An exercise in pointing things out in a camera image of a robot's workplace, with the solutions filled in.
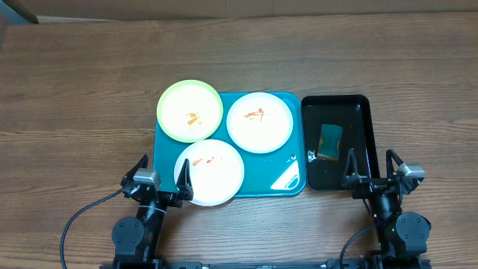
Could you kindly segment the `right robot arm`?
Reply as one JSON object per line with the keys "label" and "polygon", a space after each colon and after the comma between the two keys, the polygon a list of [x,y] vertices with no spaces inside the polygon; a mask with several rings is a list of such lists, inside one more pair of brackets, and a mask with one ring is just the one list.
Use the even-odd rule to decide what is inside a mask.
{"label": "right robot arm", "polygon": [[[397,153],[385,153],[387,176],[371,178],[358,171],[355,150],[350,149],[342,179],[352,198],[362,200],[373,225],[351,237],[343,246],[340,268],[430,268],[430,261],[420,258],[427,250],[426,241],[432,228],[422,215],[402,210],[403,197],[414,191],[425,179],[425,170],[419,165],[408,165]],[[344,254],[351,243],[370,231],[376,231],[378,250],[372,250],[361,259],[346,261]]]}

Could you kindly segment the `white plate front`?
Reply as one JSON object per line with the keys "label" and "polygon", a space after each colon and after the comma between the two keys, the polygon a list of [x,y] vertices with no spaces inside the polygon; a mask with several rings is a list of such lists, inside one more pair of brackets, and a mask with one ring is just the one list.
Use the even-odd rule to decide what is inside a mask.
{"label": "white plate front", "polygon": [[188,146],[176,160],[174,179],[179,177],[185,160],[190,163],[193,204],[223,204],[229,201],[243,184],[243,159],[238,151],[226,142],[207,139]]}

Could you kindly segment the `white plate with sauce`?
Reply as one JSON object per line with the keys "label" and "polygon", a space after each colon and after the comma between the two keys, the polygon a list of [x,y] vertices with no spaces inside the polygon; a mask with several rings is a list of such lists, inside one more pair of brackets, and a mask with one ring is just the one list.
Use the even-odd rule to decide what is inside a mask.
{"label": "white plate with sauce", "polygon": [[294,129],[290,108],[272,93],[248,93],[230,107],[226,128],[241,149],[255,154],[284,146]]}

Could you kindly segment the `yellow-green plate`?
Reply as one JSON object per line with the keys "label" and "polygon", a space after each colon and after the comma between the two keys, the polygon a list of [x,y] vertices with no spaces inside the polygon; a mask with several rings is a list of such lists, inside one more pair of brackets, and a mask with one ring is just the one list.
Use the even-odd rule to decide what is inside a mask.
{"label": "yellow-green plate", "polygon": [[161,130],[173,140],[195,143],[210,137],[223,118],[219,93],[199,80],[183,80],[170,85],[156,108]]}

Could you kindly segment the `green yellow sponge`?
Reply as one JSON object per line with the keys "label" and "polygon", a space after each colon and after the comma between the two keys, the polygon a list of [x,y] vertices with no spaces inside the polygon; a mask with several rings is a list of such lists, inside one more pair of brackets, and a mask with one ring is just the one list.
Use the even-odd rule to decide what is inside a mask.
{"label": "green yellow sponge", "polygon": [[328,161],[338,161],[340,158],[342,133],[343,128],[341,126],[323,124],[320,130],[317,157]]}

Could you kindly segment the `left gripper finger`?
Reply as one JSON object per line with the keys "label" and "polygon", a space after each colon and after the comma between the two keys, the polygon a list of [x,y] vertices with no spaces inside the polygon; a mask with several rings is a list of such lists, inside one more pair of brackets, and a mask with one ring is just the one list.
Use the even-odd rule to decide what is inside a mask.
{"label": "left gripper finger", "polygon": [[176,187],[178,198],[191,201],[193,199],[193,187],[190,179],[190,162],[186,158],[177,177]]}
{"label": "left gripper finger", "polygon": [[122,178],[121,183],[126,184],[128,181],[132,181],[135,173],[140,169],[146,169],[148,167],[149,157],[145,154]]}

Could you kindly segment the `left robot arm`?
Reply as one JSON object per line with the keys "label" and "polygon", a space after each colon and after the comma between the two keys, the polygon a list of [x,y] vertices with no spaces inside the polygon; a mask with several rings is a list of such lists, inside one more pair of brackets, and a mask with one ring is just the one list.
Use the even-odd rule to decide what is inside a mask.
{"label": "left robot arm", "polygon": [[156,254],[167,209],[181,208],[193,199],[190,162],[185,160],[176,182],[176,192],[162,191],[158,172],[149,169],[148,156],[122,178],[122,193],[139,202],[134,217],[124,217],[112,229],[115,245],[114,268],[169,268],[169,262]]}

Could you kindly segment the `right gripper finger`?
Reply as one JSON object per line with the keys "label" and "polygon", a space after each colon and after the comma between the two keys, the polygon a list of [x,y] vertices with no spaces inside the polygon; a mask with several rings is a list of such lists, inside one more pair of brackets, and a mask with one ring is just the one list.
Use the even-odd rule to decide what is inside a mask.
{"label": "right gripper finger", "polygon": [[351,186],[355,182],[359,181],[361,176],[358,171],[358,161],[356,158],[355,149],[351,148],[348,151],[346,167],[344,170],[343,178],[341,180],[342,186]]}
{"label": "right gripper finger", "polygon": [[398,156],[398,154],[393,149],[388,149],[385,152],[385,164],[386,164],[386,172],[387,177],[391,178],[393,176],[393,172],[395,171],[394,165],[400,166],[404,163],[404,161]]}

